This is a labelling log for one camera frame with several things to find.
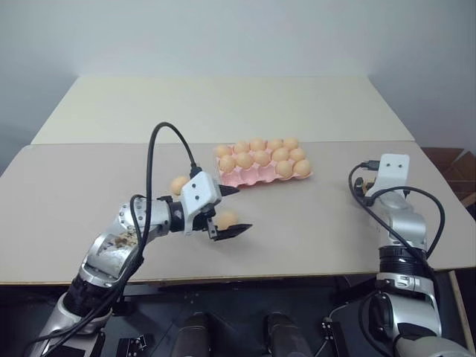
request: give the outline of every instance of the brown egg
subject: brown egg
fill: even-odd
[[[224,155],[231,155],[231,148],[227,145],[219,145],[215,148],[215,156],[221,158]]]
[[[276,165],[276,173],[285,179],[292,176],[292,164],[289,161],[280,161]]]
[[[238,216],[236,213],[230,211],[220,212],[216,215],[214,221],[215,225],[218,227],[218,230],[223,231],[231,225],[238,224]]]
[[[287,138],[284,139],[283,145],[284,147],[293,150],[299,147],[299,140],[297,138]]]
[[[271,156],[263,150],[258,150],[253,155],[254,161],[260,166],[266,166],[271,161]]]
[[[246,141],[238,141],[233,145],[233,151],[235,154],[239,154],[240,152],[248,152],[250,151],[250,146]]]
[[[268,149],[275,151],[280,147],[283,147],[283,139],[273,139],[268,141]]]
[[[308,176],[311,173],[311,163],[309,160],[301,160],[295,163],[292,169],[299,176]]]
[[[174,195],[180,196],[181,188],[189,182],[189,178],[186,176],[179,176],[175,178],[170,184],[170,190]]]
[[[241,152],[236,157],[237,165],[243,169],[249,169],[253,164],[253,158],[247,152]]]
[[[266,143],[263,139],[253,139],[250,141],[250,149],[253,151],[264,150],[266,149]]]
[[[230,155],[224,155],[218,163],[218,167],[224,173],[230,173],[235,168],[235,159]]]
[[[289,158],[289,150],[285,147],[280,147],[273,152],[271,156],[274,161],[284,161]]]
[[[303,160],[306,157],[306,153],[300,147],[293,149],[289,152],[289,157],[294,161]]]

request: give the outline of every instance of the black cable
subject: black cable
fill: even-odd
[[[82,318],[79,322],[77,322],[75,325],[72,327],[69,327],[68,329],[65,329],[61,332],[54,332],[49,335],[45,336],[40,336],[36,338],[35,340],[32,340],[27,344],[27,346],[24,349],[24,354],[27,352],[28,348],[30,345],[40,342],[40,341],[45,341],[48,339],[52,338],[59,338],[62,336],[62,338],[55,343],[54,346],[52,346],[47,353],[43,354],[42,357],[48,357],[52,354],[53,351],[55,351],[57,348],[62,346],[67,340],[69,340],[72,336],[76,335],[85,325],[87,325],[89,322],[94,320],[97,315],[105,309],[109,304],[112,303],[115,299],[118,298],[118,295],[120,292],[123,290],[124,286],[127,284],[127,281],[129,278],[138,270],[138,268],[141,266],[142,262],[144,261],[143,257],[143,252],[145,249],[145,246],[147,244],[147,240],[149,237],[149,230],[150,230],[150,222],[151,222],[151,215],[150,212],[152,210],[152,164],[153,164],[153,155],[154,155],[154,146],[155,146],[155,139],[157,137],[158,131],[163,128],[163,127],[168,127],[171,128],[171,130],[174,131],[174,133],[177,134],[177,136],[180,138],[181,142],[184,144],[184,147],[187,151],[188,157],[190,159],[190,166],[192,169],[196,167],[196,162],[195,159],[193,158],[193,154],[190,150],[190,147],[188,146],[188,143],[184,139],[183,135],[180,133],[180,131],[171,123],[167,122],[162,122],[158,124],[154,130],[152,131],[152,134],[150,136],[150,141],[149,141],[149,149],[147,152],[147,172],[146,172],[146,220],[144,224],[144,234],[141,233],[141,229],[138,224],[137,216],[135,214],[135,200],[137,198],[143,198],[142,195],[134,195],[130,201],[129,201],[129,206],[131,209],[131,214],[132,214],[132,220],[134,222],[135,226],[135,233],[137,235],[137,240],[138,240],[138,251],[134,257],[133,262],[131,265],[127,268],[127,270],[123,273],[123,275],[120,277],[118,283],[112,288],[110,292],[108,292],[105,296],[104,302],[98,306],[96,309],[93,309],[90,311],[84,318]]]
[[[192,168],[196,167],[195,159],[193,158],[193,154],[190,151],[190,148],[184,139],[183,135],[180,131],[174,127],[171,123],[162,122],[158,124],[152,134],[150,135],[149,140],[149,149],[147,152],[147,173],[146,173],[146,222],[144,224],[144,240],[147,241],[149,238],[149,229],[150,229],[150,220],[151,216],[149,212],[152,210],[152,166],[153,166],[153,159],[154,159],[154,146],[155,146],[155,139],[157,138],[158,131],[164,127],[170,128],[177,134],[180,138],[181,142],[184,144],[185,150],[187,150],[188,158],[190,159],[190,166]]]
[[[431,246],[426,253],[426,257],[429,258],[431,254],[433,253],[434,249],[437,247],[438,242],[440,241],[441,234],[443,233],[443,229],[445,227],[445,220],[446,220],[445,209],[443,208],[443,205],[441,204],[441,202],[431,193],[428,193],[424,190],[421,190],[419,188],[412,187],[412,186],[395,186],[395,187],[385,188],[384,190],[378,190],[369,198],[369,200],[371,202],[374,202],[377,199],[377,197],[380,197],[384,193],[387,193],[390,191],[396,191],[396,190],[406,190],[406,191],[414,191],[414,192],[420,193],[421,195],[428,197],[438,207],[438,211],[440,212],[440,225],[438,226],[437,233],[434,236],[433,242],[431,243]]]
[[[380,353],[382,356],[391,357],[390,353],[385,352],[382,348],[380,348],[378,344],[375,343],[372,337],[369,336],[367,329],[364,326],[364,306],[366,302],[368,302],[372,298],[372,296],[374,296],[374,294],[375,292],[369,294],[366,298],[362,299],[362,301],[358,305],[358,325],[360,327],[360,330],[362,331],[362,335],[364,335],[369,345],[372,346],[375,351]]]
[[[416,260],[418,260],[424,267],[425,267],[425,270],[428,272],[428,275],[430,276],[431,280],[433,281],[433,284],[434,284],[434,295],[435,295],[435,300],[437,301],[437,305],[439,305],[439,302],[440,302],[440,288],[438,286],[438,282],[437,282],[437,277],[434,273],[434,270],[430,267],[430,265],[428,264],[428,262],[426,261],[426,259],[424,259],[419,253],[418,251],[412,247],[400,234],[398,234],[394,229],[392,229],[391,226],[389,226],[387,223],[385,223],[385,221],[383,221],[379,216],[377,216],[371,209],[369,209],[369,207],[366,206],[365,203],[363,203],[362,200],[360,200],[360,198],[357,196],[356,192],[354,191],[354,188],[353,188],[353,183],[352,183],[352,179],[353,179],[353,174],[355,171],[357,171],[359,168],[363,168],[363,167],[366,167],[366,164],[364,162],[358,164],[357,166],[355,166],[353,169],[351,169],[350,173],[349,173],[349,178],[348,178],[348,184],[349,184],[349,189],[350,189],[350,192],[352,193],[352,196],[353,198],[358,202],[359,205],[361,205],[362,208],[364,208],[364,210],[370,214],[372,216],[372,218],[374,218],[383,228],[385,228],[392,236],[394,236],[395,238],[398,239],[398,241],[404,245],[407,250],[408,250],[408,253],[413,257],[415,258]]]

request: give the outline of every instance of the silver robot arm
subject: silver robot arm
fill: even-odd
[[[235,225],[225,231],[218,231],[213,223],[214,207],[221,202],[223,196],[236,192],[238,190],[233,187],[218,185],[208,173],[199,172],[183,186],[179,202],[173,202],[170,196],[152,201],[147,243],[176,231],[183,231],[185,234],[208,231],[213,240],[227,239],[242,233],[251,225]],[[134,210],[139,227],[144,232],[146,199],[136,199]],[[117,287],[134,260],[138,252],[137,243],[131,207],[124,204],[111,226],[90,247],[78,275],[68,291],[57,301],[40,335],[65,331],[81,321],[92,309],[100,306],[111,289]],[[69,353],[79,350],[85,357],[99,356],[104,340],[101,329],[111,314],[112,304],[55,353],[67,357]],[[37,342],[29,356],[43,356],[58,340],[60,337]]]
[[[379,190],[405,186],[407,155],[382,156],[375,182],[363,185],[365,197]],[[424,218],[414,212],[401,190],[383,193],[372,209],[426,260],[427,239]],[[424,266],[405,246],[372,219],[379,232],[380,271],[376,276],[379,293],[369,304],[370,334],[391,342],[398,357],[470,357],[466,349],[441,337],[442,328],[434,283]]]

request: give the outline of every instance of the beige table surface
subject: beige table surface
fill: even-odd
[[[190,143],[414,140],[366,77],[80,77],[32,144],[146,143],[164,120]]]
[[[216,173],[212,147],[192,145],[196,160]],[[408,183],[435,194],[446,209],[446,228],[430,264],[439,269],[476,265],[475,222],[415,143],[304,143],[303,148],[313,176],[244,188],[217,207],[253,223],[249,231],[221,242],[210,241],[205,232],[157,239],[147,246],[146,261],[133,280],[377,271],[377,233],[353,202],[347,174],[385,152],[409,154]],[[154,194],[161,196],[174,177],[187,174],[188,163],[178,144],[156,150]],[[25,147],[0,177],[0,283],[70,282],[120,205],[144,193],[146,154],[144,144]],[[427,218],[432,237],[436,208],[417,194],[409,199]]]

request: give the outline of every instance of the pink egg carton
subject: pink egg carton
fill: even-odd
[[[237,154],[233,152],[233,146],[227,145],[231,148],[231,156],[236,158]],[[272,150],[266,148],[266,151],[269,155],[271,155]],[[248,151],[251,157],[254,155],[254,151]],[[291,158],[287,161],[291,162],[294,166],[295,161]],[[288,181],[290,179],[306,179],[312,175],[312,172],[309,175],[298,175],[297,173],[293,173],[290,177],[284,178],[281,175],[276,173],[276,165],[277,161],[271,160],[271,162],[266,166],[260,166],[258,163],[254,162],[249,169],[244,169],[243,167],[236,166],[233,171],[230,173],[225,173],[220,170],[219,166],[219,158],[216,158],[216,166],[218,168],[220,178],[222,180],[222,184],[226,186],[238,187],[240,185],[252,186],[257,182],[265,182],[266,184],[273,182],[274,180],[281,180],[281,181]]]

